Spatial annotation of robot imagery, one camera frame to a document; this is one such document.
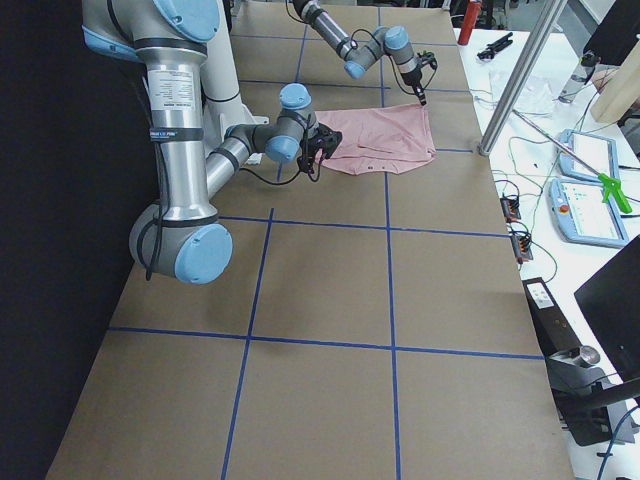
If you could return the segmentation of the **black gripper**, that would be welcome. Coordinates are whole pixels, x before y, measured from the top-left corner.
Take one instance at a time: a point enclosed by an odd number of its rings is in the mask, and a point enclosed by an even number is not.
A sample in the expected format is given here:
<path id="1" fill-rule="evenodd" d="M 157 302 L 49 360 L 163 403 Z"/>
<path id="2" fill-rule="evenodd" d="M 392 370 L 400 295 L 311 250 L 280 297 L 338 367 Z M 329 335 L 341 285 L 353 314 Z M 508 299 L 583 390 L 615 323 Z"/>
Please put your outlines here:
<path id="1" fill-rule="evenodd" d="M 432 76 L 435 75 L 438 70 L 438 61 L 434 52 L 419 52 L 410 60 L 398 65 L 404 85 L 414 89 L 414 94 L 421 106 L 427 104 L 426 94 L 422 85 L 422 69 L 424 67 L 429 67 L 432 70 Z"/>
<path id="2" fill-rule="evenodd" d="M 312 136 L 309 132 L 309 129 L 305 131 L 300 142 L 301 155 L 297 158 L 297 164 L 301 173 L 309 173 L 311 181 L 318 181 L 321 166 L 314 163 L 317 154 L 320 154 L 319 162 L 330 158 L 342 142 L 343 134 L 326 125 L 318 125 Z"/>

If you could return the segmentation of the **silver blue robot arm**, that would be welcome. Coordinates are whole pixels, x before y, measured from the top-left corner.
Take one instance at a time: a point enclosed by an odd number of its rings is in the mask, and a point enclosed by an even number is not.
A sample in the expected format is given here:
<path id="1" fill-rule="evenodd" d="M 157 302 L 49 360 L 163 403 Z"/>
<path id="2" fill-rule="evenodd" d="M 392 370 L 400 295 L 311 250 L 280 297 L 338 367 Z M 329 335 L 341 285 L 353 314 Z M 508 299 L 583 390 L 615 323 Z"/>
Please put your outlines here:
<path id="1" fill-rule="evenodd" d="M 414 51 L 409 34 L 403 26 L 379 26 L 373 32 L 357 29 L 348 34 L 318 1 L 294 1 L 294 10 L 302 23 L 310 26 L 344 62 L 344 70 L 352 79 L 362 78 L 383 57 L 388 57 L 401 77 L 401 90 L 417 98 L 421 106 L 427 103 L 422 69 L 437 71 L 436 57 L 431 52 Z"/>
<path id="2" fill-rule="evenodd" d="M 251 114 L 219 1 L 86 1 L 82 14 L 92 51 L 146 69 L 142 103 L 160 194 L 131 230 L 131 255 L 148 274 L 211 282 L 233 252 L 212 197 L 264 156 L 310 170 L 335 152 L 342 135 L 317 120 L 298 83 L 281 90 L 275 121 Z"/>

